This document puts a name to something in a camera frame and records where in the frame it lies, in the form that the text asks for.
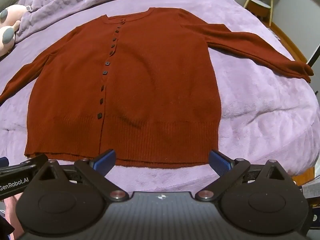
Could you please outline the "dark red knit cardigan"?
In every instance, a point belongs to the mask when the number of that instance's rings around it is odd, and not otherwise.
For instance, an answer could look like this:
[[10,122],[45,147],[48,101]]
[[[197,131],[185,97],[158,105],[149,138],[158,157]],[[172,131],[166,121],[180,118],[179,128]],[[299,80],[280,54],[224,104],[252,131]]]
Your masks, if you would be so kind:
[[115,150],[121,166],[204,165],[218,148],[216,49],[310,81],[312,69],[258,35],[232,32],[183,9],[150,8],[80,25],[23,66],[6,102],[33,83],[25,155],[92,159]]

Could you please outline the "purple bed sheet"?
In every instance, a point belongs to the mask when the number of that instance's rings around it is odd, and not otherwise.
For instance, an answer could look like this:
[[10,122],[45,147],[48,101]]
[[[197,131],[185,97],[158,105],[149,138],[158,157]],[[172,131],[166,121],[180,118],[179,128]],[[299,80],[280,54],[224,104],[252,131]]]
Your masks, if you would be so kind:
[[[150,7],[183,8],[208,23],[231,31],[256,33],[292,59],[271,32],[235,0],[115,0],[78,12],[18,43],[1,61],[1,92],[25,64],[78,25]],[[276,159],[290,175],[305,172],[319,156],[319,104],[310,85],[287,79],[247,59],[209,50],[222,102],[219,151],[253,164]],[[26,160],[26,114],[35,81],[1,106],[1,157],[10,165]],[[208,166],[174,170],[114,167],[107,178],[127,192],[197,192],[218,178]]]

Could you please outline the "pink plush toy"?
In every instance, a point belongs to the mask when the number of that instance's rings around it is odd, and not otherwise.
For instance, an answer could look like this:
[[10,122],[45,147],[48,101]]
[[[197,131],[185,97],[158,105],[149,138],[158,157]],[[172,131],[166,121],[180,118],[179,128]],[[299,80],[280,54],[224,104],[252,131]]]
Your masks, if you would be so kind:
[[10,53],[14,47],[15,34],[20,27],[22,16],[31,11],[31,6],[20,4],[11,5],[1,11],[1,57]]

